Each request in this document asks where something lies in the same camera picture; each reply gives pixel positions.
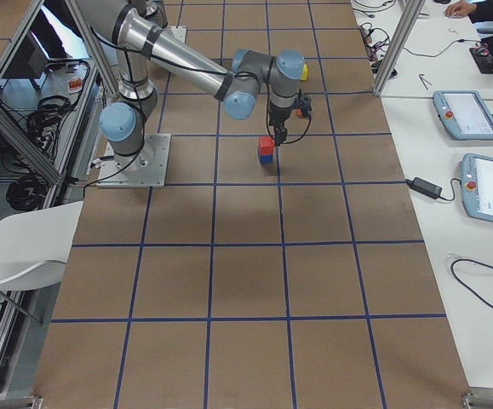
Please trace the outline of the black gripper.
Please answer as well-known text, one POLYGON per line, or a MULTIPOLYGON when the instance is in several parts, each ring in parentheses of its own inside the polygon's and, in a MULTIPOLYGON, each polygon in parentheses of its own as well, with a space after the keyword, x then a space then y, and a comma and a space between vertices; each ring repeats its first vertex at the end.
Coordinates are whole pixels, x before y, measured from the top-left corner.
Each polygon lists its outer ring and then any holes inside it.
POLYGON ((268 125, 274 128, 274 145, 281 146, 287 140, 288 130, 284 127, 295 110, 301 109, 303 118, 312 117, 311 96, 299 89, 295 94, 288 97, 272 92, 269 96, 267 108, 268 125))

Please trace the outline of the person hand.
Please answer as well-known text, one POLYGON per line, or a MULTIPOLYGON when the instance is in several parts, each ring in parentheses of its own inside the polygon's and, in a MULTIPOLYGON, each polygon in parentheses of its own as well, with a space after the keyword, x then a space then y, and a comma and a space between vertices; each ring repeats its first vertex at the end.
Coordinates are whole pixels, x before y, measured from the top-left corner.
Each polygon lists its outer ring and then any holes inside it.
POLYGON ((472 14, 476 9, 476 3, 461 0, 450 4, 445 9, 444 16, 448 18, 464 18, 472 14))

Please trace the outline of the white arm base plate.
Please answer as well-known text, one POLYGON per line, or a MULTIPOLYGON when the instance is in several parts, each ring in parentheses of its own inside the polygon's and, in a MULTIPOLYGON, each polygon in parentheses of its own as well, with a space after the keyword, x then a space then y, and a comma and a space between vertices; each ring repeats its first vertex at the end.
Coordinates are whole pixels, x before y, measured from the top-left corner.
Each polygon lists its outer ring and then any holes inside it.
POLYGON ((104 161, 97 187, 138 188, 164 187, 169 161, 171 134, 148 134, 145 145, 134 163, 118 156, 104 161))

